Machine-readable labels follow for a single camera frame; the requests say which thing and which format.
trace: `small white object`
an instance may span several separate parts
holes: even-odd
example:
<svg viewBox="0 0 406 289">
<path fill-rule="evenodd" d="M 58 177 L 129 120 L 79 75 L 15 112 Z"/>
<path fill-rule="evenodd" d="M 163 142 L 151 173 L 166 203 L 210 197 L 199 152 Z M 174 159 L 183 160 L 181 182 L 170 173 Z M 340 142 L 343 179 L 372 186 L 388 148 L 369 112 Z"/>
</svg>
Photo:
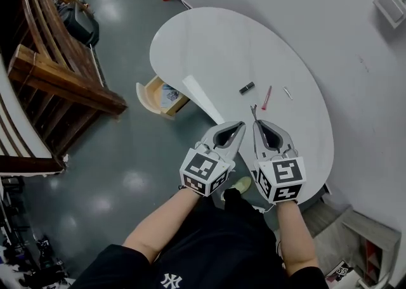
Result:
<svg viewBox="0 0 406 289">
<path fill-rule="evenodd" d="M 284 91 L 286 92 L 286 94 L 288 95 L 288 97 L 289 97 L 291 100 L 293 100 L 293 99 L 292 99 L 292 96 L 291 96 L 291 93 L 288 91 L 288 89 L 287 89 L 286 86 L 284 87 Z"/>
<path fill-rule="evenodd" d="M 406 19 L 406 6 L 402 0 L 374 0 L 374 4 L 394 29 Z"/>
<path fill-rule="evenodd" d="M 303 157 L 256 162 L 255 184 L 269 203 L 295 200 L 306 182 Z"/>
</svg>

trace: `white cable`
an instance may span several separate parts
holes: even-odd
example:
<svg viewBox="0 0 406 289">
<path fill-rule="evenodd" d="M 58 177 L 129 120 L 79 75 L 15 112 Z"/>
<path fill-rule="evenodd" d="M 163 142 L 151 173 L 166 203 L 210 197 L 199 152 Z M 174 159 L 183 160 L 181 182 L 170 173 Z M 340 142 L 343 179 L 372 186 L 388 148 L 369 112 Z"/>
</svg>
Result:
<svg viewBox="0 0 406 289">
<path fill-rule="evenodd" d="M 206 145 L 205 143 L 202 143 L 201 141 L 198 141 L 198 142 L 196 143 L 195 149 L 197 149 L 200 145 L 203 145 L 203 146 L 207 149 L 207 151 L 205 152 L 205 154 L 206 154 L 206 153 L 207 153 L 207 154 L 215 153 L 215 154 L 217 154 L 219 160 L 222 160 L 223 162 L 226 162 L 225 159 L 224 159 L 217 151 L 214 151 L 214 150 L 210 149 L 210 147 L 209 147 L 208 145 Z"/>
<path fill-rule="evenodd" d="M 296 156 L 299 156 L 299 152 L 298 152 L 298 150 L 297 150 L 297 149 L 293 149 L 293 151 L 295 152 Z M 274 157 L 280 157 L 280 159 L 281 159 L 281 160 L 283 160 L 283 159 L 284 159 L 283 154 L 282 154 L 282 155 L 274 155 L 274 156 L 272 156 L 272 157 L 271 157 L 271 159 L 270 159 L 270 160 L 273 160 L 273 159 L 274 159 Z"/>
<path fill-rule="evenodd" d="M 272 205 L 268 210 L 264 211 L 263 213 L 266 213 L 268 211 L 271 211 L 272 208 L 274 208 L 275 205 Z"/>
</svg>

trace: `person's arm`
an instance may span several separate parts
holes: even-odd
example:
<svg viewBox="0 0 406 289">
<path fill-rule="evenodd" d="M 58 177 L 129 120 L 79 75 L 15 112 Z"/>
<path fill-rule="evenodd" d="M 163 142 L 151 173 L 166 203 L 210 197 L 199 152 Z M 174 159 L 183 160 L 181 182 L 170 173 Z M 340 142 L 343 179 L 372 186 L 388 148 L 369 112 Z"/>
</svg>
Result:
<svg viewBox="0 0 406 289">
<path fill-rule="evenodd" d="M 142 253 L 152 263 L 179 230 L 200 196 L 182 189 L 152 212 L 127 237 L 123 246 Z"/>
<path fill-rule="evenodd" d="M 318 267 L 313 238 L 311 238 L 298 205 L 294 201 L 277 204 L 280 245 L 286 271 L 292 276 L 305 267 Z"/>
<path fill-rule="evenodd" d="M 123 245 L 110 245 L 79 276 L 71 289 L 136 288 L 142 274 L 176 234 L 199 195 L 182 189 L 135 228 Z"/>
</svg>

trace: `ny logo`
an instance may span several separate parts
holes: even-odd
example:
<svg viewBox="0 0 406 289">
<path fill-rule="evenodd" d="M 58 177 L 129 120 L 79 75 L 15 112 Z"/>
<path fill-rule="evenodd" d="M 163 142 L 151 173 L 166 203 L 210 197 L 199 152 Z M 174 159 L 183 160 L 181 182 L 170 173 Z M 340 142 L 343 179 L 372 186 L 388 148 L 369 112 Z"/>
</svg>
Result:
<svg viewBox="0 0 406 289">
<path fill-rule="evenodd" d="M 207 181 L 216 165 L 215 160 L 197 153 L 187 165 L 185 171 Z"/>
<path fill-rule="evenodd" d="M 177 289 L 179 288 L 179 282 L 182 280 L 180 276 L 177 276 L 175 274 L 169 275 L 169 273 L 165 274 L 165 279 L 162 281 L 162 285 L 165 288 L 168 288 L 169 285 L 171 285 L 170 289 Z"/>
<path fill-rule="evenodd" d="M 281 160 L 272 162 L 273 171 L 277 183 L 293 182 L 302 180 L 298 162 L 293 160 Z"/>
</svg>

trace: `red pen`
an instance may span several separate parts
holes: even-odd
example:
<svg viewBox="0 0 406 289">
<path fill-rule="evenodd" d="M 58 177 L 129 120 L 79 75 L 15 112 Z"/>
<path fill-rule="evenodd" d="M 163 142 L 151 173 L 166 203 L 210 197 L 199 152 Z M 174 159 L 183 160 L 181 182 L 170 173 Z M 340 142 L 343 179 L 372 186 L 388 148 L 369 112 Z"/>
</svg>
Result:
<svg viewBox="0 0 406 289">
<path fill-rule="evenodd" d="M 269 100 L 269 95 L 271 95 L 271 90 L 272 90 L 272 85 L 269 87 L 269 90 L 268 90 L 268 92 L 266 94 L 264 104 L 262 104 L 262 107 L 261 107 L 262 110 L 266 110 L 266 106 L 267 106 L 268 100 Z"/>
</svg>

